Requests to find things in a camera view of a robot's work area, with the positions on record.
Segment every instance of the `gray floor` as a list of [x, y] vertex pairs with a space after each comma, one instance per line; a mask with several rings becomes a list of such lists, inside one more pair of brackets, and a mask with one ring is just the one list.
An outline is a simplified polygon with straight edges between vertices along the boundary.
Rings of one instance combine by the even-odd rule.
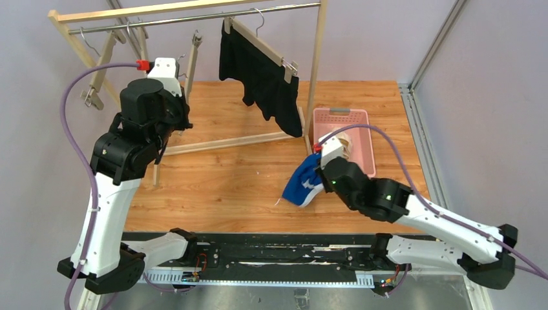
[[[408, 276], [398, 292], [385, 300], [369, 289], [311, 288], [308, 310], [471, 310], [461, 276]], [[297, 307], [295, 289], [285, 287], [197, 287], [188, 293], [160, 293], [138, 284], [118, 295], [112, 310], [307, 310]]]

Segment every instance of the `black garment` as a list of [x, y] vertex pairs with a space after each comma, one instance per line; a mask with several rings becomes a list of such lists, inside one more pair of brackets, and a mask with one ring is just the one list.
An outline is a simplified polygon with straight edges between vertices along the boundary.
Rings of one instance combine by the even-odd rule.
[[254, 102], [265, 120], [271, 116], [286, 133], [302, 136], [297, 94], [299, 78], [292, 76], [291, 83], [284, 80], [285, 68], [275, 64], [246, 38], [231, 28], [230, 34], [222, 28], [219, 79], [233, 78], [244, 84], [243, 102]]

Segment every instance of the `metal hanging rod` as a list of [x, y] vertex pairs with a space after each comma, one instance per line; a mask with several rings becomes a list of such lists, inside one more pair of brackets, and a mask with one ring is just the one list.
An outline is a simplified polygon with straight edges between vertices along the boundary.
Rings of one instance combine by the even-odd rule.
[[[295, 10], [298, 8], [313, 8], [320, 5], [321, 3], [306, 3], [303, 5], [282, 5], [282, 6], [274, 6], [271, 8], [263, 8], [263, 9], [260, 9], [260, 11], [262, 13], [268, 13], [268, 12], [276, 12], [276, 11]], [[258, 13], [259, 12], [257, 10], [252, 8], [250, 10], [245, 10], [245, 11], [215, 13], [215, 14], [209, 14], [209, 15], [182, 17], [182, 18], [174, 18], [174, 19], [164, 19], [161, 21], [144, 21], [140, 23], [129, 24], [129, 26], [114, 25], [114, 26], [104, 26], [104, 27], [95, 27], [95, 28], [82, 28], [81, 32], [84, 34], [89, 34], [92, 32], [103, 32], [103, 31], [110, 31], [110, 30], [117, 30], [117, 29], [126, 29], [127, 27], [138, 28], [138, 27], [145, 27], [145, 26], [167, 25], [167, 24], [174, 24], [174, 23], [183, 23], [186, 21], [201, 21], [204, 19], [214, 19], [214, 18], [223, 18], [223, 17], [258, 14]], [[68, 31], [68, 34], [70, 35], [80, 34], [80, 29], [71, 29]]]

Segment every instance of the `red connector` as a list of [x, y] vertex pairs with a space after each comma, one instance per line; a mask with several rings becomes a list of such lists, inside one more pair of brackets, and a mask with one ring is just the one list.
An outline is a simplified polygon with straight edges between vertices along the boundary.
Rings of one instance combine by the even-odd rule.
[[136, 63], [139, 64], [137, 67], [139, 71], [149, 71], [151, 69], [151, 63], [148, 60], [139, 59]]
[[322, 151], [322, 146], [321, 145], [318, 145], [318, 143], [316, 143], [312, 149], [314, 150], [314, 153], [320, 153]]

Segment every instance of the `white arm segment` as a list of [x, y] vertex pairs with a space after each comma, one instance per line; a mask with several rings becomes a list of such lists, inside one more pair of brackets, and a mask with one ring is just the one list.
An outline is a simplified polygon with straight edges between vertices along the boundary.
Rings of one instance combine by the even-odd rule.
[[386, 257], [395, 264], [428, 265], [466, 274], [466, 271], [457, 263], [463, 252], [447, 242], [393, 236], [386, 250], [388, 251]]
[[145, 253], [145, 270], [156, 267], [168, 260], [181, 258], [186, 250], [188, 241], [179, 234], [168, 232], [167, 234], [148, 241], [124, 242], [133, 251]]
[[99, 210], [91, 211], [91, 197], [76, 250], [70, 261], [76, 266], [79, 263], [84, 237], [91, 212], [97, 212], [97, 220], [91, 237], [87, 261], [82, 268], [83, 274], [94, 273], [97, 277], [114, 270], [120, 262], [120, 241], [129, 205], [141, 179], [123, 181], [120, 185], [112, 184], [112, 178], [97, 173], [95, 175], [99, 189]]
[[177, 61], [175, 58], [156, 58], [154, 67], [147, 75], [149, 79], [157, 79], [162, 82], [164, 89], [172, 95], [183, 96], [181, 84], [177, 79]]
[[[435, 205], [431, 201], [427, 200], [427, 202], [431, 203], [431, 207], [435, 208], [439, 212], [442, 212], [444, 215], [476, 227], [490, 234], [494, 239], [503, 241], [503, 236], [499, 233], [499, 229], [497, 227], [474, 222]], [[447, 242], [448, 244], [452, 244], [455, 248], [460, 250], [461, 253], [466, 253], [478, 263], [489, 264], [498, 260], [496, 254], [497, 252], [502, 251], [500, 245], [488, 241], [485, 237], [482, 237], [460, 225], [436, 216], [417, 199], [417, 196], [409, 195], [405, 208], [409, 210], [409, 215], [402, 216], [400, 219], [395, 221], [395, 223], [419, 229], [427, 234], [443, 240], [444, 242]]]

